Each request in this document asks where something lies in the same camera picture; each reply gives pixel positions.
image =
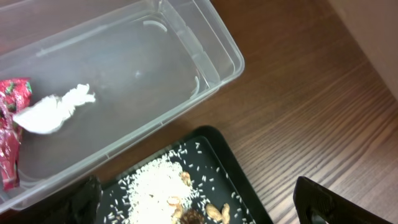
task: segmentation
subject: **candy wrapper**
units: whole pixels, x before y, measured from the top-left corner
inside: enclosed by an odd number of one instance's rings
[[[31,133],[54,133],[73,115],[76,106],[95,102],[94,94],[88,94],[89,89],[88,84],[79,84],[63,97],[47,96],[34,106],[15,114],[14,122]]]
[[[4,190],[19,186],[22,128],[12,122],[12,117],[29,105],[31,95],[28,78],[0,81],[0,168]]]

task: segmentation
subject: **beige wall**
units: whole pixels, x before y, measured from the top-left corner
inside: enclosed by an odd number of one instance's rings
[[[329,0],[398,99],[398,0]]]

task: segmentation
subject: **plastic container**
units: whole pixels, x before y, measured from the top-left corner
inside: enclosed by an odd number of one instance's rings
[[[32,103],[79,83],[97,99],[55,134],[25,132],[21,187],[0,192],[0,213],[77,180],[244,68],[207,0],[25,0],[0,7],[0,27],[1,78],[31,77]]]

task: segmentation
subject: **brown wooden surface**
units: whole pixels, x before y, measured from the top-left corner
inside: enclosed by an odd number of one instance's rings
[[[297,223],[300,175],[398,223],[398,103],[328,3],[213,4],[244,55],[242,76],[95,174],[108,180],[210,124],[276,223]]]

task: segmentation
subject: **black tray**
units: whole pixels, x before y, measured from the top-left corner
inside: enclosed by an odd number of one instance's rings
[[[196,149],[197,143],[200,144],[199,149]],[[129,205],[125,205],[122,201],[122,196],[126,193],[119,185],[120,180],[126,175],[133,174],[136,169],[149,161],[165,153],[169,153],[172,149],[177,152],[180,147],[183,150],[187,149],[188,153],[181,154],[181,159],[172,157],[170,160],[172,162],[180,162],[183,170],[189,172],[191,179],[195,181],[193,184],[194,188],[198,187],[198,184],[202,182],[202,176],[206,176],[206,182],[200,187],[203,189],[202,194],[205,194],[217,208],[222,208],[224,203],[229,203],[231,207],[229,213],[231,215],[230,224],[244,223],[243,218],[246,219],[246,223],[255,220],[255,223],[258,224],[272,224],[269,215],[247,177],[244,175],[223,135],[211,126],[203,126],[194,130],[183,139],[156,152],[117,176],[116,179],[104,184],[104,194],[98,209],[96,223],[104,223],[104,217],[107,217],[110,212],[115,214],[115,207],[117,210],[123,211],[123,216],[127,218]],[[233,192],[236,192],[236,195],[232,198],[231,194]],[[200,200],[201,198],[197,201],[194,200],[192,203],[192,208],[199,212],[201,208],[198,207],[197,203]],[[105,223],[112,223],[112,221],[106,219]]]

